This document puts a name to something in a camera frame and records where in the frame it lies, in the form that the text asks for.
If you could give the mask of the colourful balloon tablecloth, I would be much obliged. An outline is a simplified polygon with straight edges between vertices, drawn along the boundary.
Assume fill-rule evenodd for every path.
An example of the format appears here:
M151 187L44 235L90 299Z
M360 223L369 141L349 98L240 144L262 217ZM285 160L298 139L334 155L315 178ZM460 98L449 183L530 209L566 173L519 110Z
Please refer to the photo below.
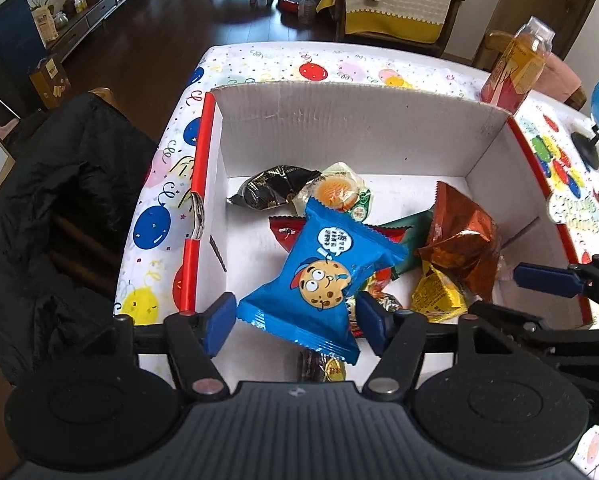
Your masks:
M380 81L408 56L334 44L234 44L206 53L182 92L142 191L120 274L126 299L150 271L162 314L191 240L198 308L271 280L282 254L263 219L227 196L258 171L345 162L370 185L371 219L408 214L456 184L497 223L505 261L557 266L599 252L599 177L569 140L577 114L528 100L516 115L479 102L471 76L429 68L407 89ZM562 460L491 469L450 455L408 408L352 382L289 384L284 342L239 323L219 353L234 394L193 406L162 448L116 479L577 479Z

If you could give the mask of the brown foil snack bag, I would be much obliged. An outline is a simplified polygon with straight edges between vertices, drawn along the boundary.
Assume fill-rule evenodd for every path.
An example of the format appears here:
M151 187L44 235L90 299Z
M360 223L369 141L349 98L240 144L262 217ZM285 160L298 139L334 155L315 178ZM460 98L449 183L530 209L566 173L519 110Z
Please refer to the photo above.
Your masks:
M429 234L418 254L485 301L493 299L500 259L497 223L477 203L437 182Z

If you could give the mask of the orange juice bottle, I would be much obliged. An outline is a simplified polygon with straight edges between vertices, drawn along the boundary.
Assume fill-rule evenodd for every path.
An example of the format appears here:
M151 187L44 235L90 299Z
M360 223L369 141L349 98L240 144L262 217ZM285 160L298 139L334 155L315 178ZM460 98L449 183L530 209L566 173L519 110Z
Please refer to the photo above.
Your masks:
M479 92L481 100L515 114L545 67L553 37L554 31L532 16L499 56Z

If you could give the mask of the yellow triangular snack packet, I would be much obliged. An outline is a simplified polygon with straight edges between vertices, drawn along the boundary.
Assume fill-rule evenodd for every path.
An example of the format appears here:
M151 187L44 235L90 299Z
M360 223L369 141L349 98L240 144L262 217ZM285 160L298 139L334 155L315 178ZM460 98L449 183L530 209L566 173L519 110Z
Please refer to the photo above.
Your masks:
M429 322L443 323L467 312L467 300L459 285L423 261L420 281L411 295L410 310L424 315Z

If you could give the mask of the red yellow chip bag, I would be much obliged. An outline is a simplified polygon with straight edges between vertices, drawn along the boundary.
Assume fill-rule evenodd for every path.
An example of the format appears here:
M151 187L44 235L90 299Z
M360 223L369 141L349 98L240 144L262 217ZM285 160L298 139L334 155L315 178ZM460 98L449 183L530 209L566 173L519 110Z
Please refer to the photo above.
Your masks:
M346 298L374 272L396 266L407 255L377 229L337 211L272 217L269 228L288 253L275 284L299 315L295 324L332 340L348 332ZM334 330L330 336L329 327Z

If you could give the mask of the wooden dining chair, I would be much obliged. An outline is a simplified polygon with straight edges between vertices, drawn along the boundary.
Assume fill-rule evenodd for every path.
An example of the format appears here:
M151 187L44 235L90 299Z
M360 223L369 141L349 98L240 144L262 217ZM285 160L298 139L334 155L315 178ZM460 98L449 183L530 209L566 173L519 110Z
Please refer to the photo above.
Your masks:
M505 52L505 48L508 47L512 38L513 35L509 32L501 32L500 30L486 32L476 50L472 66L490 72L495 67L499 56Z

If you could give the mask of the black foil snack packet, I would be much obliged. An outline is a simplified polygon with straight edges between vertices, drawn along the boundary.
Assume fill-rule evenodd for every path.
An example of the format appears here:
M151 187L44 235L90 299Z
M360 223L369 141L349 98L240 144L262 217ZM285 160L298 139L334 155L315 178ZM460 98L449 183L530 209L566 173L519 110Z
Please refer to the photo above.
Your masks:
M278 165L246 179L228 202L257 211L286 206L308 182L320 175L319 170Z

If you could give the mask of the black jacket on chair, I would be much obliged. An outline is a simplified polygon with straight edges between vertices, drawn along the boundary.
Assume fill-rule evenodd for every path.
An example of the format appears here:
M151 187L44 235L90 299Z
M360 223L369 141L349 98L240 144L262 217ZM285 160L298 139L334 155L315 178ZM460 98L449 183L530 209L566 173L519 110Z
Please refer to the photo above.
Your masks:
M0 185L0 370L17 385L111 325L156 145L92 92L11 145Z

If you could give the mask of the green snack packet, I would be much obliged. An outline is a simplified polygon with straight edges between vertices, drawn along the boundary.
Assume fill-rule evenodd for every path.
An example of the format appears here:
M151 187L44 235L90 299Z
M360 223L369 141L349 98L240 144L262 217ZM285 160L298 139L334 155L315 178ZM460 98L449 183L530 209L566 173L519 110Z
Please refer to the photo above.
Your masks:
M407 258L391 270L392 280L395 281L400 275L417 269L421 264L418 250L426 245L429 229L433 220L433 210L429 209L408 214L408 216L377 226L377 230L387 236L390 240L398 242L406 252Z

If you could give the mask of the orange jelly cup snack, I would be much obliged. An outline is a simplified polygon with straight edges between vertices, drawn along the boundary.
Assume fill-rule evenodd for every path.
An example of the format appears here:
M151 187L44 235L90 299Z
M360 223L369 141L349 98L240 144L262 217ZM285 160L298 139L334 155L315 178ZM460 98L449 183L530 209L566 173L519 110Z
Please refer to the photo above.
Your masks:
M292 205L299 216L305 214L309 198L364 222L369 216L372 194L365 181L350 166L336 162L321 171L319 177L308 182L293 198Z

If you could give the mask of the brown paper bag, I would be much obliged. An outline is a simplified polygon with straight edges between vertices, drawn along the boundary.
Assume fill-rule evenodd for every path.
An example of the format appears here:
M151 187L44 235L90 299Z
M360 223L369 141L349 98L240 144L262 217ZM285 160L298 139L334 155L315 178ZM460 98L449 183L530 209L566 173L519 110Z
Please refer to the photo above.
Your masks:
M47 110L60 107L71 90L68 75L57 55L40 60L30 74L30 81Z

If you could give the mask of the pink cushion on chair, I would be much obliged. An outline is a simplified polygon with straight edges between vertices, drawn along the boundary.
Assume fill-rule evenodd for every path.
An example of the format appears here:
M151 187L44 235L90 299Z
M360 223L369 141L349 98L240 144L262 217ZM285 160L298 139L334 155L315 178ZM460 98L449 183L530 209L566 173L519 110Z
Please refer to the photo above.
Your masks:
M551 53L533 89L580 110L587 101L580 78L561 58Z

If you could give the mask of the blue cookie packet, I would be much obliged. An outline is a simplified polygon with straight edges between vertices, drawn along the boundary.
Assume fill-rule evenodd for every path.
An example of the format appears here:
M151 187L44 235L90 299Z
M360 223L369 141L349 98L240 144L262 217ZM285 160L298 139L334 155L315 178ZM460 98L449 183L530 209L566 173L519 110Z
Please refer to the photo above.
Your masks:
M280 274L237 306L237 318L269 334L348 364L360 350L346 299L377 271L397 266L408 250L345 212L311 198L306 223Z

